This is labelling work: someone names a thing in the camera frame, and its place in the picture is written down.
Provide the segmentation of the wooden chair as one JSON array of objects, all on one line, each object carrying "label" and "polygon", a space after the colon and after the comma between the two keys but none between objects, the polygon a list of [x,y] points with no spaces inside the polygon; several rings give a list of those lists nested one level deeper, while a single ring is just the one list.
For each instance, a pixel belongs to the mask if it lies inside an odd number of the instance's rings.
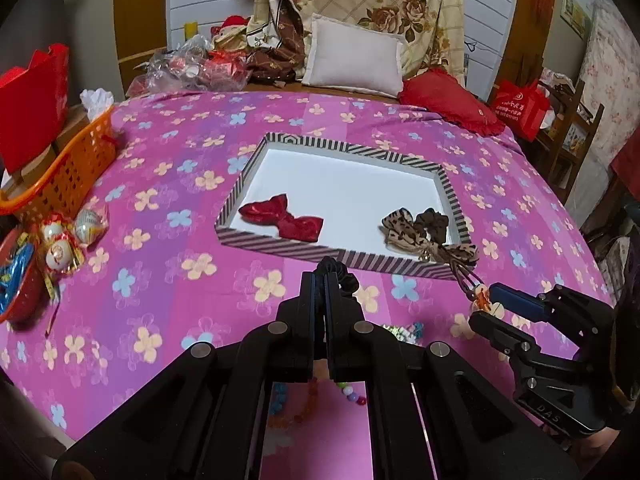
[{"label": "wooden chair", "polygon": [[551,103],[556,104],[553,122],[541,129],[533,140],[533,165],[551,191],[565,204],[573,189],[603,117],[600,104],[593,113],[582,102],[585,81],[578,80],[575,89],[568,84],[546,84]]}]

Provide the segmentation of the leopard print bow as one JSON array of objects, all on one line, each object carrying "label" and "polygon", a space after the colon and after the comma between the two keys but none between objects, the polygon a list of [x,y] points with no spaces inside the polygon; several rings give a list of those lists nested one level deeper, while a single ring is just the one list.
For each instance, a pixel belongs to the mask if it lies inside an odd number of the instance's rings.
[{"label": "leopard print bow", "polygon": [[478,261],[477,248],[473,244],[432,243],[427,235],[420,234],[413,226],[412,213],[406,208],[397,209],[382,220],[385,244],[401,252],[416,255],[420,261],[437,263],[461,263],[474,266]]}]

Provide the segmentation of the pink floral bedspread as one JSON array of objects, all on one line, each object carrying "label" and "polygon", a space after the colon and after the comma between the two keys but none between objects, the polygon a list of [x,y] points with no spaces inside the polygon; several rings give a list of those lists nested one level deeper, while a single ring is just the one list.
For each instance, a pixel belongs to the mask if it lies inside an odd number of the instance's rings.
[{"label": "pink floral bedspread", "polygon": [[64,440],[83,437],[197,344],[271,322],[324,257],[356,276],[372,323],[450,344],[513,390],[474,310],[569,358],[574,344],[488,298],[608,286],[578,226],[510,131],[481,136],[415,106],[288,92],[172,92],[114,107],[117,158],[86,207],[100,237],[60,299],[1,326],[1,373]]}]

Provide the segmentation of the white pillow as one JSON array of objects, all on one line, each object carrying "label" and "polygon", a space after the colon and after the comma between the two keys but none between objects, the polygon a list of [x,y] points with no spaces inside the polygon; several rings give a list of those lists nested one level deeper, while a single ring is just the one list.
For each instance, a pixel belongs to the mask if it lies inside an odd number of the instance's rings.
[{"label": "white pillow", "polygon": [[302,84],[395,99],[405,40],[314,14]]}]

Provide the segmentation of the red round plastic basket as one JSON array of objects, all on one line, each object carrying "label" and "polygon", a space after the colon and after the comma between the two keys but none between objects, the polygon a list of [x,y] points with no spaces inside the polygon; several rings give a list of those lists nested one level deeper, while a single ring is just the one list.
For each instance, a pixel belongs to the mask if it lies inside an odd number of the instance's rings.
[{"label": "red round plastic basket", "polygon": [[35,314],[43,295],[34,245],[7,238],[1,246],[1,322],[26,322]]}]

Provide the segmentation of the floral beige quilt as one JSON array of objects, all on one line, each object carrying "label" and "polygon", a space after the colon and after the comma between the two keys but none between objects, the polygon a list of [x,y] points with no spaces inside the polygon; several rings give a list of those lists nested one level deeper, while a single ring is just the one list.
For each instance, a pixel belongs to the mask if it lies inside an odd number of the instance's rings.
[{"label": "floral beige quilt", "polygon": [[314,15],[401,36],[406,77],[440,66],[464,81],[463,0],[254,0],[246,30],[254,78],[302,79]]}]

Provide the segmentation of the black scrunchie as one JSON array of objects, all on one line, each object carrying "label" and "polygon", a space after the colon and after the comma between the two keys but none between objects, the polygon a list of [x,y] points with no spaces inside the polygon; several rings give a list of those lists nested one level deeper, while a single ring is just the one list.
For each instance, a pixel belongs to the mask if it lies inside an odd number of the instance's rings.
[{"label": "black scrunchie", "polygon": [[348,270],[344,263],[332,257],[324,257],[318,263],[317,271],[321,275],[334,273],[337,278],[338,288],[343,295],[352,296],[359,289],[360,284],[356,276]]}]

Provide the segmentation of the red cushion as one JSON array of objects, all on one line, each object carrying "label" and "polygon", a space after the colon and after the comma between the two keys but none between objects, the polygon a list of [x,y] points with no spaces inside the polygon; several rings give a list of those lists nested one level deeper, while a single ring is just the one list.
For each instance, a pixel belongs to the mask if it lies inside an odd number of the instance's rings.
[{"label": "red cushion", "polygon": [[398,100],[439,114],[446,122],[480,136],[498,136],[506,128],[487,105],[440,67],[406,79]]}]

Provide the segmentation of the orange plastic basket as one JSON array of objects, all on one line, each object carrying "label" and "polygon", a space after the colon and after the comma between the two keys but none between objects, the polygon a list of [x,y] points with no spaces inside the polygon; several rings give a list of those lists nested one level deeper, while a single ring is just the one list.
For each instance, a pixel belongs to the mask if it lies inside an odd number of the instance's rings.
[{"label": "orange plastic basket", "polygon": [[80,130],[24,192],[10,200],[1,196],[2,216],[13,214],[25,226],[52,212],[75,218],[96,180],[116,158],[118,142],[111,117],[114,105]]}]

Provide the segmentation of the red satin bow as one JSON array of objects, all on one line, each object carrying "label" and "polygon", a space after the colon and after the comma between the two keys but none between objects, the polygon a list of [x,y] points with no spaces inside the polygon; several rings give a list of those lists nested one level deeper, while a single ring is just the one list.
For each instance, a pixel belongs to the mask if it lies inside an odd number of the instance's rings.
[{"label": "red satin bow", "polygon": [[320,236],[323,219],[294,216],[288,211],[288,196],[272,196],[269,200],[248,203],[239,208],[242,219],[258,226],[275,226],[281,238],[315,243]]}]

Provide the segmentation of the wrapped round ornament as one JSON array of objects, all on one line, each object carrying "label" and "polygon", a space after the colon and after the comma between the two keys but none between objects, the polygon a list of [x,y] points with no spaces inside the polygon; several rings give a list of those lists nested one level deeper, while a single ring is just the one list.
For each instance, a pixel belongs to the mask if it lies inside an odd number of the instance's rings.
[{"label": "wrapped round ornament", "polygon": [[86,247],[97,242],[108,229],[107,214],[104,210],[82,208],[74,223],[74,234],[79,244]]}]

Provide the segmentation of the clear plastic bag pile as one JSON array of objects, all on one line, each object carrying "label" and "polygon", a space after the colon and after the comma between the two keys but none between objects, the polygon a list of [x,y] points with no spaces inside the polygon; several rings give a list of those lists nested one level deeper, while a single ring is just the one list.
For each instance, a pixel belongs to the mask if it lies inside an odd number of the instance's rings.
[{"label": "clear plastic bag pile", "polygon": [[241,91],[250,79],[243,50],[216,49],[195,35],[175,50],[158,50],[136,67],[140,74],[130,82],[127,98],[179,90]]}]

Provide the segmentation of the brown scrunchie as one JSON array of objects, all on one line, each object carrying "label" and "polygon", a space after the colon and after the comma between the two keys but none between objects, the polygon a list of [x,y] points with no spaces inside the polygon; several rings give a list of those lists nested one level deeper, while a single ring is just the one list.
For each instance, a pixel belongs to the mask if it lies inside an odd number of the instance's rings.
[{"label": "brown scrunchie", "polygon": [[418,214],[413,221],[414,228],[435,244],[445,244],[449,226],[449,218],[446,214],[427,208],[422,214]]}]

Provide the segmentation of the red gift bag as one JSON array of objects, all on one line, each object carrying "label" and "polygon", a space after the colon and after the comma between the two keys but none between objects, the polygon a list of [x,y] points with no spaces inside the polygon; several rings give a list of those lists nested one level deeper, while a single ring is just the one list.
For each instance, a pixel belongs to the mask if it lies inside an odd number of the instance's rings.
[{"label": "red gift bag", "polygon": [[68,112],[70,48],[35,50],[26,67],[1,75],[1,162],[9,174],[22,170],[63,130]]}]

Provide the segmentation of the striped cardboard tray box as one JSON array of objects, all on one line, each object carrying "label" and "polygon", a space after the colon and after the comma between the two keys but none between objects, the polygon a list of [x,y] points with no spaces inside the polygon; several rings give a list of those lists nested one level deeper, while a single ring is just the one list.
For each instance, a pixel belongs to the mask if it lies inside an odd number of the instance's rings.
[{"label": "striped cardboard tray box", "polygon": [[[294,218],[319,217],[317,240],[288,240],[274,226],[245,220],[242,206],[284,195]],[[448,219],[446,241],[471,240],[454,187],[436,162],[311,136],[270,132],[240,171],[215,223],[221,244],[318,262],[332,257],[352,269],[451,280],[447,263],[422,260],[385,238],[382,220],[406,208],[433,209]]]}]

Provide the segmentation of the white doll ornament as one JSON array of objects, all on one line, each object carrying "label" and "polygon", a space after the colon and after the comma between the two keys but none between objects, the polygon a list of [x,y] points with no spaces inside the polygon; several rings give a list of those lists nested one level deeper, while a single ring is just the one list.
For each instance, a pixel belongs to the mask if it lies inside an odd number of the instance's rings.
[{"label": "white doll ornament", "polygon": [[72,274],[85,262],[72,228],[61,218],[54,217],[43,222],[39,233],[43,265],[50,275],[59,278]]}]

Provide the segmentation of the red shopping bag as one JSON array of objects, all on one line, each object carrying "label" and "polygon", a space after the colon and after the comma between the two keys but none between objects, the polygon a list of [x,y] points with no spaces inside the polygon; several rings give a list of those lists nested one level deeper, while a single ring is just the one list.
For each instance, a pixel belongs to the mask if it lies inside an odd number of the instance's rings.
[{"label": "red shopping bag", "polygon": [[489,107],[516,136],[532,142],[544,121],[550,101],[544,92],[538,90],[536,82],[520,87],[502,80]]}]

